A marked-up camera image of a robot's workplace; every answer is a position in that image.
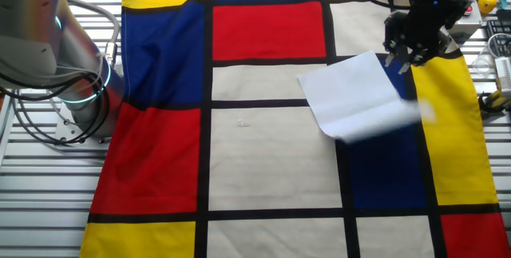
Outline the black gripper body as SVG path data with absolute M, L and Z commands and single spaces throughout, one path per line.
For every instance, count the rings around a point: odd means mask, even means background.
M 413 49 L 439 50 L 446 43 L 440 29 L 446 29 L 465 12 L 465 0 L 409 0 L 410 10 L 403 22 L 404 44 Z

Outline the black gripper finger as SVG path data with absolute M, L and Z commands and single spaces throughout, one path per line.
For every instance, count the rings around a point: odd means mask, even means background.
M 407 59 L 407 48 L 404 44 L 404 22 L 406 13 L 394 11 L 384 22 L 385 39 L 384 48 L 388 53 L 385 60 L 385 66 L 389 66 L 393 61 L 398 60 L 403 65 Z
M 401 48 L 398 51 L 398 60 L 402 63 L 399 74 L 404 74 L 412 65 L 425 65 L 429 60 L 438 56 L 438 51 L 433 49 Z

